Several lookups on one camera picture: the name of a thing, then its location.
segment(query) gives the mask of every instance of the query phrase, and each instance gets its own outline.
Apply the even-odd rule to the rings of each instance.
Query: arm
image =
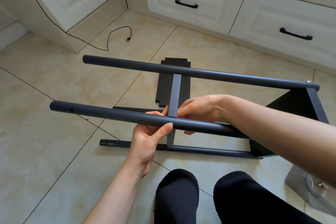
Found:
[[[161,128],[141,124],[134,128],[125,162],[82,224],[127,223],[137,188],[152,166],[156,146],[172,129],[170,123]]]
[[[223,120],[336,187],[336,127],[229,95],[189,99],[179,108],[178,117]]]

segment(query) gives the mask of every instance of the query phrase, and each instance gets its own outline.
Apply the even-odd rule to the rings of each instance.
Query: beige floor tile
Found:
[[[176,27],[155,18],[127,11],[117,18],[91,44],[106,48],[105,52],[89,45],[78,54],[29,34],[11,48],[0,52],[0,66],[55,100],[113,107],[139,75],[139,71],[87,65],[83,55],[95,55],[149,62]],[[86,117],[99,125],[103,119]]]
[[[323,213],[319,210],[316,210],[309,206],[306,203],[305,213],[308,214],[310,217],[314,218],[315,220],[321,222],[322,224],[335,224],[336,217],[331,216],[329,214]]]
[[[112,138],[98,129],[27,220],[30,223],[81,223],[119,171],[128,149],[102,147]],[[140,184],[128,223],[152,223],[155,190],[168,170],[153,163]],[[198,223],[220,223],[212,197],[200,191]]]
[[[0,223],[23,223],[96,127],[0,69]]]
[[[193,68],[233,73],[312,81],[313,70],[248,48],[177,27],[151,62],[160,63],[165,57],[187,58]],[[118,106],[157,108],[155,104],[158,74],[142,72]],[[207,94],[231,94],[252,102],[267,105],[286,90],[241,85],[191,78],[191,97]],[[130,140],[134,124],[105,120],[101,127],[121,140]],[[175,144],[249,150],[244,139],[205,134],[186,136],[177,131]],[[284,184],[291,163],[281,157],[247,160],[228,157],[158,152],[156,161],[168,169],[185,168],[195,174],[200,188],[212,194],[216,181],[230,171],[243,170],[277,196],[303,210],[303,201]]]
[[[317,94],[329,123],[336,126],[336,78],[326,73],[315,71],[314,82],[321,86]]]

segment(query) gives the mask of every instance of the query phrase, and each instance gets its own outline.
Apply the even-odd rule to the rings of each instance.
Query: leg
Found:
[[[319,223],[242,171],[220,178],[213,191],[213,200],[222,223]]]
[[[170,171],[157,187],[154,224],[196,224],[199,188],[189,171]]]

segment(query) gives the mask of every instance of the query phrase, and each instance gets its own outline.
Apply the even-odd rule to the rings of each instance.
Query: black drawer handle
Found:
[[[178,4],[178,5],[184,5],[184,6],[187,6],[187,7],[194,8],[194,9],[196,9],[198,7],[198,5],[188,5],[188,4],[185,4],[185,3],[181,3],[179,0],[175,0],[175,3]]]
[[[298,38],[301,38],[301,39],[304,39],[304,40],[308,40],[308,41],[310,41],[310,40],[313,39],[313,37],[310,36],[310,35],[308,35],[308,36],[302,36],[302,35],[293,34],[291,32],[286,31],[285,28],[280,28],[280,32],[284,33],[286,35],[292,35],[292,36],[295,36],[295,37],[298,37]]]

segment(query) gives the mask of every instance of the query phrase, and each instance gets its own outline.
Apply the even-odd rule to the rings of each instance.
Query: black cable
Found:
[[[41,8],[42,11],[44,12],[44,14],[48,17],[48,19],[49,19],[53,24],[55,24],[55,26],[58,27],[61,31],[63,31],[65,34],[67,34],[67,35],[69,35],[69,36],[72,36],[72,37],[74,37],[74,38],[76,38],[76,39],[79,39],[79,40],[83,41],[84,43],[86,43],[86,44],[88,44],[88,45],[91,45],[92,47],[94,47],[94,48],[96,48],[96,49],[99,49],[99,50],[107,51],[107,52],[108,52],[108,51],[109,51],[109,47],[108,47],[108,45],[109,45],[110,35],[111,35],[111,33],[112,33],[113,31],[116,31],[116,30],[118,30],[118,29],[120,29],[120,28],[129,28],[129,29],[131,30],[131,35],[130,35],[128,38],[126,38],[126,41],[129,41],[129,40],[131,39],[131,36],[132,36],[132,29],[131,29],[129,26],[122,26],[122,27],[120,27],[120,28],[116,28],[116,29],[112,30],[112,31],[109,33],[108,38],[107,38],[107,43],[106,43],[106,49],[107,49],[107,50],[106,50],[106,49],[101,49],[101,48],[95,47],[95,46],[93,46],[92,44],[89,44],[88,42],[84,41],[83,39],[80,39],[80,38],[78,38],[78,37],[76,37],[76,36],[70,35],[69,33],[65,32],[63,29],[61,29],[61,27],[59,27],[55,22],[53,22],[53,20],[52,20],[52,19],[48,16],[48,14],[44,11],[44,9],[43,9],[42,6],[40,5],[39,1],[37,1],[37,0],[35,0],[35,1],[36,1],[37,4],[40,6],[40,8]]]

